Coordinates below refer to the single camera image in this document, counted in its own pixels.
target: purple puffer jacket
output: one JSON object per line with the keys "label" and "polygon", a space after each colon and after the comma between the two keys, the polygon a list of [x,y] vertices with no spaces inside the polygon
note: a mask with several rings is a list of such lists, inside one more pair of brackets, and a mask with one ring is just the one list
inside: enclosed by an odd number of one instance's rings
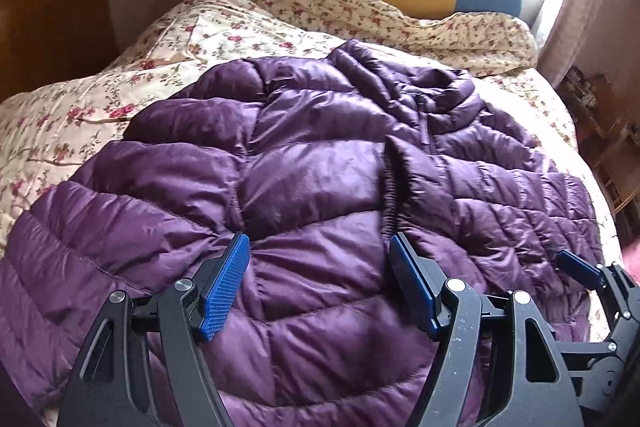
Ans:
{"label": "purple puffer jacket", "polygon": [[[593,209],[533,145],[465,72],[355,41],[216,66],[18,219],[0,262],[2,363],[33,407],[56,399],[109,292],[158,292],[241,230],[251,262],[204,348],[236,427],[402,426],[434,345],[386,261],[395,230],[477,291],[526,289],[561,339],[586,336],[586,294],[552,258],[602,260]],[[482,387],[477,371],[466,422]]]}

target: curtain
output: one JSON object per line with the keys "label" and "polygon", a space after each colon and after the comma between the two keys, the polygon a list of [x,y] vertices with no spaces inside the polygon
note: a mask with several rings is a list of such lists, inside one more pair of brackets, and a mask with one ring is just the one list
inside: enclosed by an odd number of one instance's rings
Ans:
{"label": "curtain", "polygon": [[538,60],[538,71],[552,86],[557,87],[560,84],[578,56],[587,35],[591,31],[597,31],[593,27],[593,22],[603,2],[604,0],[562,0],[558,16],[555,17],[555,22],[546,38],[543,34],[542,20],[545,14],[541,13],[540,22],[536,22],[538,27],[534,26],[538,31],[538,40],[543,43]]}

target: floral pattern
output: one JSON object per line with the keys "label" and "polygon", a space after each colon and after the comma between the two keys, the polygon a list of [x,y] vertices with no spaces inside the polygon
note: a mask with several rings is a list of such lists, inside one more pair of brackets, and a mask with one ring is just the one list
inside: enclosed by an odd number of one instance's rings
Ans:
{"label": "floral pattern", "polygon": [[[324,57],[358,38],[379,57],[408,65],[467,69],[487,100],[519,107],[513,116],[538,136],[559,168],[579,176],[593,198],[607,262],[620,246],[604,197],[575,152],[573,123],[534,69],[533,38],[503,14],[406,17],[381,0],[186,0],[155,21],[104,71],[18,94],[0,105],[0,257],[15,219],[68,179],[155,100],[234,58]],[[606,328],[594,315],[592,335]]]}

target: metal bolt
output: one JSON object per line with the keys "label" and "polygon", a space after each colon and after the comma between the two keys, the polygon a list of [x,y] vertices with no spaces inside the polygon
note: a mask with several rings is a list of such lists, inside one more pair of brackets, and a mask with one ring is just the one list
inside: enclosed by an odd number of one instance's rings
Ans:
{"label": "metal bolt", "polygon": [[193,287],[193,281],[191,279],[180,279],[177,280],[174,284],[174,288],[178,290],[178,292],[186,292]]}
{"label": "metal bolt", "polygon": [[518,290],[513,294],[513,299],[519,304],[529,304],[531,302],[531,295],[523,290]]}
{"label": "metal bolt", "polygon": [[124,301],[124,291],[122,290],[117,290],[114,291],[111,295],[109,295],[109,300],[114,303],[114,304],[118,304],[119,302]]}
{"label": "metal bolt", "polygon": [[447,280],[447,288],[452,292],[462,292],[466,288],[466,284],[462,279],[449,279]]}

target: wooden furniture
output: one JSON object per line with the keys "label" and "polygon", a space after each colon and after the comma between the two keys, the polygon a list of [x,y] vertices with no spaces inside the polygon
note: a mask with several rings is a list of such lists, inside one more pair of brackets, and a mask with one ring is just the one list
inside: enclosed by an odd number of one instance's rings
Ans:
{"label": "wooden furniture", "polygon": [[0,0],[0,102],[117,55],[107,0]]}
{"label": "wooden furniture", "polygon": [[583,81],[582,91],[575,78],[565,77],[558,93],[574,118],[580,155],[605,187],[616,215],[640,194],[640,145],[632,135],[636,122],[604,75]]}

